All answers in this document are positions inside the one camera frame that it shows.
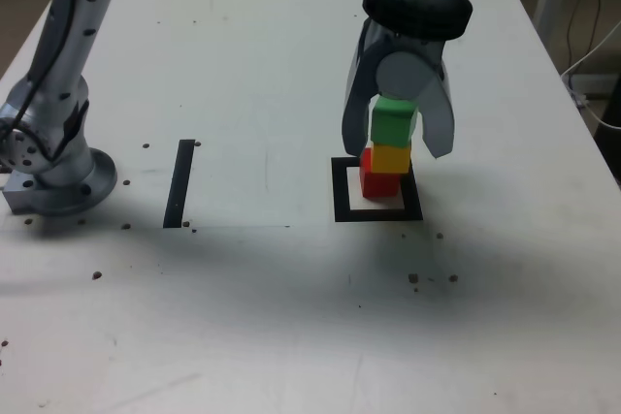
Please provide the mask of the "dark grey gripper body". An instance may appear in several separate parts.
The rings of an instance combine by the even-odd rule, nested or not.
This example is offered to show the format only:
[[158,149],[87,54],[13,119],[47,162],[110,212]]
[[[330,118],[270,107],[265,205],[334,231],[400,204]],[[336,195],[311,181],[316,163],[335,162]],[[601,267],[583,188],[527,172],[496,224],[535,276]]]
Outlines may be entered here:
[[372,30],[372,37],[374,39],[387,41],[391,45],[414,51],[433,66],[440,66],[442,63],[444,42],[428,42],[405,35],[399,35],[379,24],[373,24]]

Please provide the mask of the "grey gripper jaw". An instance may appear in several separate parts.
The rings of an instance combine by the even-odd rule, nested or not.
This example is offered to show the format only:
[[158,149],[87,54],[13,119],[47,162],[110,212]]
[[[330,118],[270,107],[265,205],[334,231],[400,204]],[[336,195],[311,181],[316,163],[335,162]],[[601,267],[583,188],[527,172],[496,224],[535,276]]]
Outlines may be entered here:
[[443,62],[434,67],[416,53],[396,51],[380,61],[376,83],[380,95],[418,106],[423,142],[436,159],[453,150],[455,119]]
[[368,140],[369,104],[377,95],[376,69],[381,59],[381,43],[373,38],[373,21],[362,27],[350,66],[342,118],[343,147],[347,154],[360,156]]

